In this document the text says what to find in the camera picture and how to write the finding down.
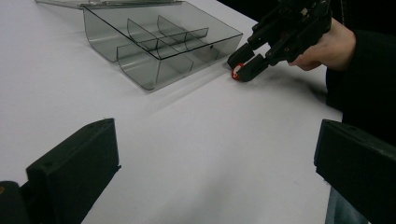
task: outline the white tabletop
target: white tabletop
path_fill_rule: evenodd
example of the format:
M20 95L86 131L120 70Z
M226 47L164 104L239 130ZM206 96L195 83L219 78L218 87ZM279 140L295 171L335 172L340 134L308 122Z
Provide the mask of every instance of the white tabletop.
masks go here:
M244 33L255 21L215 0L193 5ZM269 49L263 46L257 53ZM226 59L155 92L88 43L81 10L0 7L0 180L84 125L114 118L122 168L85 224L319 224L330 186L316 173L325 68L282 62L249 83Z

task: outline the plastic compartment tray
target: plastic compartment tray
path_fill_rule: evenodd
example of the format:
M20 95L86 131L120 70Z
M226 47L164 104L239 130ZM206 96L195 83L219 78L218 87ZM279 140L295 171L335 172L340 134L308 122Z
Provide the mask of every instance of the plastic compartment tray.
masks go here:
M242 33L184 1L83 7L91 46L148 91L233 53Z

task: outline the black sleeve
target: black sleeve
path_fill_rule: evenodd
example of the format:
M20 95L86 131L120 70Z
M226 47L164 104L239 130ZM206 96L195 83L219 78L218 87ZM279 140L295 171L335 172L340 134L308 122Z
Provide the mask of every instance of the black sleeve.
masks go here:
M343 122L396 145L396 36L354 33L349 68L327 71L327 105L343 112Z

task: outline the human hand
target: human hand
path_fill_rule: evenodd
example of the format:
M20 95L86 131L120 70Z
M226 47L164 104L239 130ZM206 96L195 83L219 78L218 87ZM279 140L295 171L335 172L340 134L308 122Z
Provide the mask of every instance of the human hand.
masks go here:
M343 24L332 19L330 31L318 43L299 55L291 66L299 66L305 71L322 64L335 71L345 71L355 52L356 36Z

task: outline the black clothing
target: black clothing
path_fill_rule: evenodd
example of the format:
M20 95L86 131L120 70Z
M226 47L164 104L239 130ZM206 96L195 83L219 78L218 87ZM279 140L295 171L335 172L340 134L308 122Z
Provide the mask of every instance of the black clothing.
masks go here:
M396 146L396 27L386 25L395 14L358 0L332 1L332 11L357 42L345 72L327 70L327 105L343 112L344 123Z

